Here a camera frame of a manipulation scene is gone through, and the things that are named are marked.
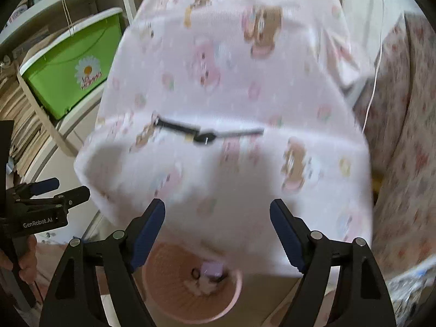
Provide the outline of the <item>person's left hand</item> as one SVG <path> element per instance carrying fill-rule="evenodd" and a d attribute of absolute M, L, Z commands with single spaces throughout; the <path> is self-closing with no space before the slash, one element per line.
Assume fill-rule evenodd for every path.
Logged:
<path fill-rule="evenodd" d="M 33 284 L 37 275 L 36 245 L 37 240 L 35 236 L 30 235 L 27 239 L 27 251 L 19 259 L 19 277 L 27 284 Z M 9 260 L 2 250 L 0 250 L 0 264 L 6 270 L 13 270 L 12 261 Z"/>

